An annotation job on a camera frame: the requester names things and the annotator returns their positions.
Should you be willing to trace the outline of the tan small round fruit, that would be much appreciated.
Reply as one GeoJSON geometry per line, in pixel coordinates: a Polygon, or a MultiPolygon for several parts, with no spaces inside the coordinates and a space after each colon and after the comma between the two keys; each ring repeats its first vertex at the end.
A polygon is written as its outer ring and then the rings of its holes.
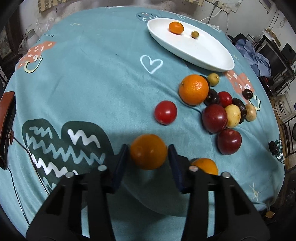
{"type": "Polygon", "coordinates": [[[256,112],[255,107],[250,103],[246,104],[245,107],[246,107],[246,111],[247,111],[246,120],[248,122],[254,121],[257,118],[257,112],[256,112]]]}

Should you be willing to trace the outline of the red tomato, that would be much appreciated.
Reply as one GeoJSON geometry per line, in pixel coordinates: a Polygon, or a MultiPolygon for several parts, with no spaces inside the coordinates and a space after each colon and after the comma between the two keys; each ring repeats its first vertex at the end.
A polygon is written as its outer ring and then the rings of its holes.
{"type": "Polygon", "coordinates": [[[154,109],[154,117],[156,121],[162,125],[170,125],[177,118],[176,105],[168,100],[161,101],[154,109]]]}

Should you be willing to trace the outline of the dark purple plum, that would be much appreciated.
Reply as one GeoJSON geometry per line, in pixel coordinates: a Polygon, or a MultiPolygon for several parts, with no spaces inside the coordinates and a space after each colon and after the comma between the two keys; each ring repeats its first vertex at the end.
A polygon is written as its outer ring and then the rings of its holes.
{"type": "Polygon", "coordinates": [[[206,106],[212,105],[212,104],[220,104],[220,97],[216,90],[209,89],[208,95],[206,99],[204,100],[204,104],[206,106]]]}

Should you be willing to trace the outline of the dark red apple lower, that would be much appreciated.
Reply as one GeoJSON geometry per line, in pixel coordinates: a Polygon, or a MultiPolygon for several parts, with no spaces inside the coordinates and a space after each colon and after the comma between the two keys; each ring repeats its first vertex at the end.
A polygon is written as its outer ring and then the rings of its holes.
{"type": "Polygon", "coordinates": [[[241,134],[236,130],[226,128],[218,134],[218,149],[224,155],[232,155],[236,153],[241,147],[241,144],[241,134]]]}

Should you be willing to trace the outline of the dark red apple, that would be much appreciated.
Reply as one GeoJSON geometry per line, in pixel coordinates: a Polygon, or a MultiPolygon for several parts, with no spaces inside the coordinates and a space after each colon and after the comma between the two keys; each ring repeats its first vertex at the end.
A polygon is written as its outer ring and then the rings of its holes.
{"type": "Polygon", "coordinates": [[[219,133],[226,128],[228,116],[222,106],[212,104],[203,110],[202,121],[205,129],[209,133],[214,134],[219,133]]]}
{"type": "Polygon", "coordinates": [[[218,149],[224,155],[232,155],[236,153],[241,147],[241,144],[241,134],[236,130],[226,128],[218,134],[218,149]]]}

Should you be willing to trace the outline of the dark plum at table edge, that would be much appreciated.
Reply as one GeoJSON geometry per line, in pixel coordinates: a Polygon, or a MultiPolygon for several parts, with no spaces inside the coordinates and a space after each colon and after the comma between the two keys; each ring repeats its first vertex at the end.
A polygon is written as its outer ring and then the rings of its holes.
{"type": "Polygon", "coordinates": [[[268,147],[273,156],[278,154],[278,146],[274,141],[269,142],[268,147]]]}

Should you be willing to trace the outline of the dark red apple upper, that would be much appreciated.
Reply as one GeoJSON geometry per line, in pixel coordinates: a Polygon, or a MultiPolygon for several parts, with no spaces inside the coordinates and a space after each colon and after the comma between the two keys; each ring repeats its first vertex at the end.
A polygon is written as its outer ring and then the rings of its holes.
{"type": "Polygon", "coordinates": [[[228,116],[222,106],[212,104],[203,110],[202,121],[205,129],[209,133],[214,134],[219,133],[226,128],[228,116]]]}

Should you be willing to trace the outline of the yellow potato-like fruit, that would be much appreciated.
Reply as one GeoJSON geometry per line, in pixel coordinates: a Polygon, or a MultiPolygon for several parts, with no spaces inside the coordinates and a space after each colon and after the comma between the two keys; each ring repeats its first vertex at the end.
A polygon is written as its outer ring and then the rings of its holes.
{"type": "Polygon", "coordinates": [[[230,104],[225,107],[225,111],[228,116],[227,120],[227,127],[228,128],[234,128],[236,127],[241,119],[241,111],[240,108],[234,104],[230,104]]]}

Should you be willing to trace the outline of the small red plum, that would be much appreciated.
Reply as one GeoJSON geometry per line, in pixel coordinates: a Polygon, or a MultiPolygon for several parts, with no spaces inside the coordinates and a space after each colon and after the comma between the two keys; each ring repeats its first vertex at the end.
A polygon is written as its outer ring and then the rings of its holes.
{"type": "Polygon", "coordinates": [[[221,91],[218,93],[219,99],[220,99],[220,105],[222,107],[227,107],[232,104],[232,96],[230,93],[226,91],[221,91]]]}

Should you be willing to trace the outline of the dark cherry plum on cloth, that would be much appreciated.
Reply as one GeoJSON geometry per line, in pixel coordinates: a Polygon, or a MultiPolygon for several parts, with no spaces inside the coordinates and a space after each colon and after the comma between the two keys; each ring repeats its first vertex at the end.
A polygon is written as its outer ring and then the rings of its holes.
{"type": "Polygon", "coordinates": [[[253,92],[248,88],[242,91],[242,95],[247,100],[251,100],[253,98],[253,92]]]}

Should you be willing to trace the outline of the white bucket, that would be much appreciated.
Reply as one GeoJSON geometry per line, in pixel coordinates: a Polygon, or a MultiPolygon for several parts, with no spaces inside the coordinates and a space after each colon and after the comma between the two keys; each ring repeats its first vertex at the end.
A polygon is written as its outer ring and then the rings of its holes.
{"type": "Polygon", "coordinates": [[[288,93],[278,96],[274,104],[276,113],[282,121],[295,114],[294,104],[288,93]]]}

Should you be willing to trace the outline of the large orange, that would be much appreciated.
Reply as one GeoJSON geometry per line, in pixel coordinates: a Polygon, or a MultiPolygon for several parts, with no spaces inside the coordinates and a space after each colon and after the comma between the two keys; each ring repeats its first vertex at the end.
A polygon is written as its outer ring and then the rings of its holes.
{"type": "Polygon", "coordinates": [[[201,75],[188,75],[179,85],[179,96],[188,105],[201,104],[208,96],[208,93],[208,82],[201,75]]]}

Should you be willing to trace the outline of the brown wooden chair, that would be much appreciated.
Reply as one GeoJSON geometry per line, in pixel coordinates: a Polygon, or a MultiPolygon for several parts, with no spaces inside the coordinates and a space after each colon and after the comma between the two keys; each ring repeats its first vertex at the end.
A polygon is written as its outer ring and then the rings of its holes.
{"type": "Polygon", "coordinates": [[[5,92],[1,97],[1,168],[8,167],[8,148],[11,144],[9,134],[16,114],[16,97],[14,91],[5,92]]]}

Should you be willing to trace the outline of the small yellow-green fruit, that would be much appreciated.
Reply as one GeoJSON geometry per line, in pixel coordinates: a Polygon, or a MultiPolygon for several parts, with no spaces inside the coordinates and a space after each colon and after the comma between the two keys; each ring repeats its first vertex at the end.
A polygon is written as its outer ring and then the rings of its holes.
{"type": "Polygon", "coordinates": [[[216,86],[219,83],[220,77],[219,77],[219,75],[217,73],[211,73],[211,74],[209,74],[207,76],[207,80],[210,83],[210,85],[212,87],[214,87],[214,86],[216,86]]]}

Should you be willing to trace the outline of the teal patterned tablecloth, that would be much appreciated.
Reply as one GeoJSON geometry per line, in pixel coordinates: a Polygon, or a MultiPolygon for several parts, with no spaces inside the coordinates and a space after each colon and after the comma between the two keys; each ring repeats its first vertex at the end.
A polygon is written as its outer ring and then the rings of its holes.
{"type": "Polygon", "coordinates": [[[191,160],[212,159],[220,172],[234,177],[257,210],[275,202],[285,167],[268,143],[280,143],[280,132],[254,71],[222,31],[184,18],[233,57],[235,67],[220,76],[216,91],[241,98],[241,91],[250,88],[253,104],[260,108],[255,121],[236,128],[242,136],[240,149],[222,155],[216,136],[203,127],[205,106],[188,106],[178,93],[183,78],[207,71],[151,37],[147,21],[155,18],[183,19],[135,7],[79,11],[42,35],[17,64],[6,88],[16,97],[15,140],[8,149],[9,168],[1,170],[1,206],[22,235],[64,174],[91,171],[145,133],[158,135],[191,160]],[[178,111],[170,125],[154,117],[156,105],[164,100],[178,111]]]}

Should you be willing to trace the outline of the blue clothing pile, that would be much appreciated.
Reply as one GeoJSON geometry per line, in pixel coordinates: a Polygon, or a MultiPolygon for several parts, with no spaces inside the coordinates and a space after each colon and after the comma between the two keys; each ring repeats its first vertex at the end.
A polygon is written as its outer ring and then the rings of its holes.
{"type": "Polygon", "coordinates": [[[255,52],[255,49],[247,39],[239,39],[235,44],[236,49],[246,59],[250,67],[258,77],[271,77],[269,60],[262,54],[255,52]]]}

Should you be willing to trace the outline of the computer monitor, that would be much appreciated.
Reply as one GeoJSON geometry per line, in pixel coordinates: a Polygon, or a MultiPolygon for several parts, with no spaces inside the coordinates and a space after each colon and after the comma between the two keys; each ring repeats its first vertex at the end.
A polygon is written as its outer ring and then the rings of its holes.
{"type": "Polygon", "coordinates": [[[264,46],[259,50],[259,54],[262,54],[269,60],[270,74],[272,77],[276,77],[278,74],[281,74],[286,70],[286,66],[283,61],[281,61],[279,56],[277,56],[268,44],[264,44],[264,46]]]}

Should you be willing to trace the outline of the white oval plate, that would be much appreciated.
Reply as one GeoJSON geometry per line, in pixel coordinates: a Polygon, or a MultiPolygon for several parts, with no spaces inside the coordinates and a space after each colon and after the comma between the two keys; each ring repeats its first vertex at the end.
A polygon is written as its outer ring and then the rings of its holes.
{"type": "Polygon", "coordinates": [[[180,22],[184,32],[180,35],[169,31],[170,18],[152,19],[147,22],[147,29],[166,50],[176,56],[201,68],[225,72],[234,69],[235,62],[230,52],[209,33],[191,24],[180,22]],[[194,39],[191,32],[199,32],[199,37],[194,39]]]}

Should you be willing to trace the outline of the small green-yellow fruit on plate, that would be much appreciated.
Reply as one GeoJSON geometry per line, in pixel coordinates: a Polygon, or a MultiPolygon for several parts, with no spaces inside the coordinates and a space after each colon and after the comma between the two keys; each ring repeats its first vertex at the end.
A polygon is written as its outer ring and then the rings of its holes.
{"type": "Polygon", "coordinates": [[[197,31],[191,32],[191,37],[194,39],[197,39],[199,37],[199,32],[197,32],[197,31]]]}

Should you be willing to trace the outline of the small mandarin on plate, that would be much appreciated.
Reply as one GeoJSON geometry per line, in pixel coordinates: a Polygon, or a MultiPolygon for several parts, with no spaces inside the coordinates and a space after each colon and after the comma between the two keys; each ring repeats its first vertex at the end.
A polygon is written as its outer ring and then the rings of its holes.
{"type": "Polygon", "coordinates": [[[169,24],[169,31],[171,33],[180,35],[184,32],[184,26],[180,22],[171,22],[169,24]]]}

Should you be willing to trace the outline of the checkered curtain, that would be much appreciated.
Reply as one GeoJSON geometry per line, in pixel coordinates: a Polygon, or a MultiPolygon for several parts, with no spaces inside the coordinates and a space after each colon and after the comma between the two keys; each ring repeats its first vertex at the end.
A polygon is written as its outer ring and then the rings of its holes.
{"type": "Polygon", "coordinates": [[[62,3],[66,3],[68,0],[38,0],[38,10],[40,13],[53,8],[62,3]]]}

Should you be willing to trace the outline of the white wall power strip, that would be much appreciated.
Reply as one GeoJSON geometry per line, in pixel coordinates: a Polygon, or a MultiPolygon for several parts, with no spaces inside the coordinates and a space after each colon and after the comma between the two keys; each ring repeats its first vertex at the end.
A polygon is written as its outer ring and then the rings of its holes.
{"type": "Polygon", "coordinates": [[[227,14],[230,14],[232,12],[232,8],[226,3],[216,0],[208,0],[207,2],[213,4],[214,6],[226,12],[227,14]]]}

